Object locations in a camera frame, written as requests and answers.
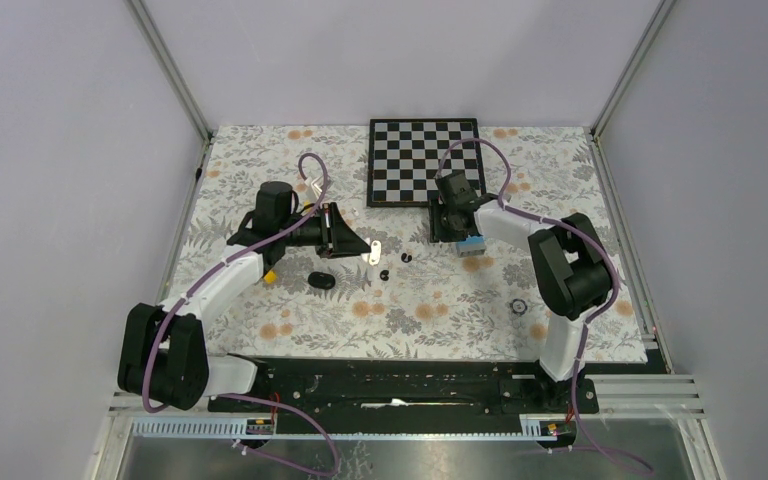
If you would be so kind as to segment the white earbud charging case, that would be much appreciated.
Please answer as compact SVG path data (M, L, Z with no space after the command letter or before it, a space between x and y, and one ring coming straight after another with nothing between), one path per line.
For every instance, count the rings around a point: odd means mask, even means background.
M373 240L370 242L370 252L368 255L368 264L370 266L377 266L380 263L382 255L382 244L378 240Z

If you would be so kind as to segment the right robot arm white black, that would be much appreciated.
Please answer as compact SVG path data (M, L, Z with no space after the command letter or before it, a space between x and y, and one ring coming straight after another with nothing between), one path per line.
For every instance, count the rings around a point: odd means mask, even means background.
M570 382L584 367L587 328L619 290L616 268L589 217L540 217L493 194L479 196L463 172L438 176L435 183L438 193L429 198L431 242L482 236L530 254L538 291L552 312L538 360L546 377L535 382L533 396L543 410L561 410L573 398Z

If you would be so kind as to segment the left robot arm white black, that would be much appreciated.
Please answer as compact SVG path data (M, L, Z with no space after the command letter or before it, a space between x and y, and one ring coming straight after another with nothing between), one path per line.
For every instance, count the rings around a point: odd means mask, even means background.
M335 203L299 205L290 184L263 183L254 209L227 240L216 265L181 294L130 310L117 372L120 389L146 398L148 411L164 406L188 410L203 397L224 394L248 411L267 404L271 387L257 375L253 361L208 354L210 324L263 280L289 247L311 247L325 259L372 251Z

